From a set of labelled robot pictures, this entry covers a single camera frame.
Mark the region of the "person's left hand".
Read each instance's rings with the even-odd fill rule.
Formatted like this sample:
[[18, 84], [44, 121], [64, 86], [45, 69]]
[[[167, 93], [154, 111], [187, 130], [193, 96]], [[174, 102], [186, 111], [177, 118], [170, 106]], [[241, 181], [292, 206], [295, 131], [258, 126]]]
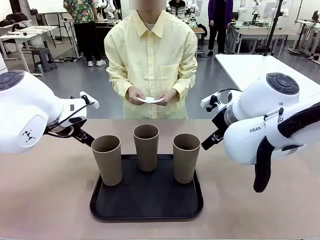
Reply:
[[161, 100], [156, 102], [157, 105], [160, 106], [167, 106], [177, 95], [177, 91], [174, 88], [171, 88], [170, 90], [166, 91], [165, 93], [156, 96], [154, 98], [155, 101]]

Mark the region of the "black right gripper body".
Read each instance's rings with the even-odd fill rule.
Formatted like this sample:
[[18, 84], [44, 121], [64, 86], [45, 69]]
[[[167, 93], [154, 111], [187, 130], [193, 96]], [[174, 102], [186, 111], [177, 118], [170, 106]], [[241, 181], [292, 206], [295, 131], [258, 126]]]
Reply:
[[216, 116], [212, 119], [213, 124], [217, 127], [217, 130], [214, 132], [215, 135], [223, 136], [227, 130], [227, 124], [225, 122], [225, 109], [220, 110]]

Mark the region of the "person's right hand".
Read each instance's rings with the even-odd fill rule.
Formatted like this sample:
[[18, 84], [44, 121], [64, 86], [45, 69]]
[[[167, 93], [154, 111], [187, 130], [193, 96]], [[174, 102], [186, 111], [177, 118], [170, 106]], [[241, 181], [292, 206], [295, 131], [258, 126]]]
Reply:
[[130, 86], [126, 91], [125, 99], [133, 105], [140, 106], [144, 104], [141, 99], [145, 100], [146, 98], [140, 89], [135, 86]]

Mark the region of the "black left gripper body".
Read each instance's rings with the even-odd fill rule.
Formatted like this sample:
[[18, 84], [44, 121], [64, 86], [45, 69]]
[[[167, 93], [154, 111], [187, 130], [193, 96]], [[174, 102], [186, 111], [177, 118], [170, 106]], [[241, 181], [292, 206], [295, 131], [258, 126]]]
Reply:
[[81, 143], [85, 143], [87, 140], [87, 133], [82, 130], [82, 126], [87, 122], [86, 119], [81, 120], [77, 123], [74, 123], [72, 125], [73, 127], [73, 133], [72, 133], [72, 137], [75, 138], [76, 140], [78, 140]]

